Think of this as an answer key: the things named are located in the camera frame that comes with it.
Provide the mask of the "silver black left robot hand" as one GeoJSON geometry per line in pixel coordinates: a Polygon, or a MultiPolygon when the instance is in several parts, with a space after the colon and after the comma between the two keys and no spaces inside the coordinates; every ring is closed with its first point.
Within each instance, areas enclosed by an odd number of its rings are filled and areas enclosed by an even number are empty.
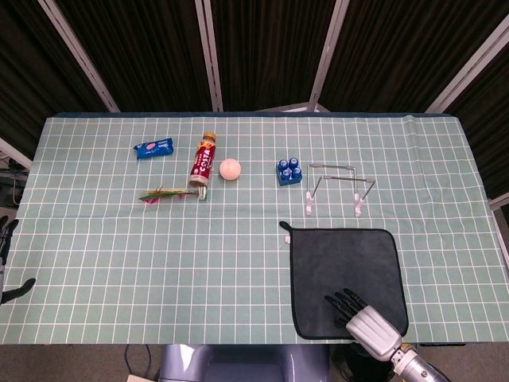
{"type": "Polygon", "coordinates": [[[7,222],[8,216],[1,217],[1,305],[28,294],[36,283],[35,278],[27,279],[20,287],[12,290],[4,289],[6,263],[10,251],[10,245],[15,228],[19,220],[13,219],[7,222]]]}

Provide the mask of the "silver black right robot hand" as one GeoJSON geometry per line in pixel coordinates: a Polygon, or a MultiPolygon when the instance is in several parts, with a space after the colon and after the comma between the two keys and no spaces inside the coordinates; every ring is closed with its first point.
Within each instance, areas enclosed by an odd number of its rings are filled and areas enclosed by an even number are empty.
{"type": "Polygon", "coordinates": [[[324,299],[339,313],[336,321],[377,361],[391,361],[401,350],[400,332],[353,290],[344,288],[324,299]]]}

